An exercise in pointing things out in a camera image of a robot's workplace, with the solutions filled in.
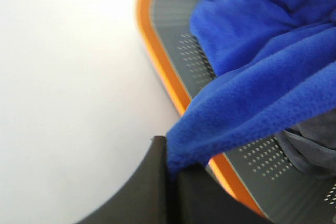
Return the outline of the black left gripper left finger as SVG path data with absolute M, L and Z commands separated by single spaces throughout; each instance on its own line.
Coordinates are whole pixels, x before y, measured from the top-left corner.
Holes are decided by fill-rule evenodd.
M 168 223 L 165 137 L 155 136 L 130 179 L 79 223 Z

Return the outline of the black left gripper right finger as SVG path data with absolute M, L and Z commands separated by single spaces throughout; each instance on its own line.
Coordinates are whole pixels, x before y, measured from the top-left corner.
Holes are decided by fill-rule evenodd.
M 224 191 L 200 165 L 181 170 L 176 182 L 177 223 L 270 223 Z

